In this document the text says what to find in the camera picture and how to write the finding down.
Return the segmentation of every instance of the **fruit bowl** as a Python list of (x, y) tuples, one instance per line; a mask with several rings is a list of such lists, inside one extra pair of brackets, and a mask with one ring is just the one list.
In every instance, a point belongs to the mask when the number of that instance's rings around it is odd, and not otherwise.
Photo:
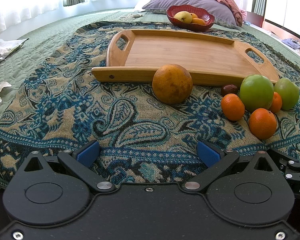
[[(195, 13), (198, 18), (201, 18), (203, 20), (205, 20), (206, 25), (200, 25), (197, 23), (183, 23), (177, 19), (174, 18), (175, 14), (181, 11), (188, 11), (190, 13)], [(169, 9), (167, 10), (167, 16), (169, 21), (175, 25), (178, 26), (179, 28), (182, 29), (187, 29), (187, 30), (191, 30), (193, 32), (205, 32), (208, 29), (210, 29), (212, 27), (212, 25), (214, 24), (214, 16), (209, 14), (205, 9), (203, 8), (197, 8), (197, 7), (193, 7), (191, 5), (172, 5), (169, 7)]]

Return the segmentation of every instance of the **pear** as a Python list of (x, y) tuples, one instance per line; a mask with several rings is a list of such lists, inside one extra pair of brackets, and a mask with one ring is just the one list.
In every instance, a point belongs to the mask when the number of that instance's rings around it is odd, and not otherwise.
[(179, 20), (183, 23), (191, 23), (192, 22), (192, 15), (187, 11), (178, 12), (174, 16), (175, 19)]

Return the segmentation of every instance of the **wooden tray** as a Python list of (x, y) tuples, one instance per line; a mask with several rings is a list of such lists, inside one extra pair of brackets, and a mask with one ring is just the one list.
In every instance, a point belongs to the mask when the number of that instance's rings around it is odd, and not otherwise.
[[(123, 38), (120, 50), (116, 43)], [(261, 59), (257, 64), (247, 55), (253, 51)], [(279, 76), (271, 62), (259, 50), (245, 42), (216, 36), (170, 30), (123, 30), (111, 40), (106, 67), (94, 67), (100, 82), (152, 82), (154, 73), (165, 64), (179, 64), (192, 76), (194, 85), (241, 85), (250, 74), (261, 74), (272, 83)]]

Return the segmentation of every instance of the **tray handle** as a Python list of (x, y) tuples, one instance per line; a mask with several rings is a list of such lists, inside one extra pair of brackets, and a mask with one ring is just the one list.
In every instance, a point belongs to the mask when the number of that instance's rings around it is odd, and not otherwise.
[[(237, 50), (245, 57), (245, 59), (248, 60), (248, 62), (250, 62), (251, 65), (254, 66), (254, 68), (258, 70), (261, 75), (266, 76), (271, 80), (272, 83), (276, 83), (279, 80), (279, 76), (274, 66), (260, 50), (245, 42), (235, 42), (235, 46), (237, 47)], [(257, 54), (263, 60), (263, 63), (258, 64), (255, 62), (253, 58), (247, 54), (249, 51), (253, 51), (255, 54)]]
[[(119, 49), (117, 46), (117, 42), (120, 38), (123, 38), (126, 42), (123, 50)], [(113, 36), (107, 50), (106, 66), (124, 66), (134, 40), (135, 34), (132, 30), (123, 30)]]

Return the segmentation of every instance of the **pillow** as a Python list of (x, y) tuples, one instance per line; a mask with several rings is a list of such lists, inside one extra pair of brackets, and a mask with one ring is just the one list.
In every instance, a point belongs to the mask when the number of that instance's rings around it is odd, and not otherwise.
[(203, 8), (218, 19), (216, 24), (238, 29), (232, 11), (224, 4), (218, 3), (215, 0), (151, 0), (142, 8), (147, 12), (166, 14), (166, 10), (172, 5), (189, 4), (194, 7)]

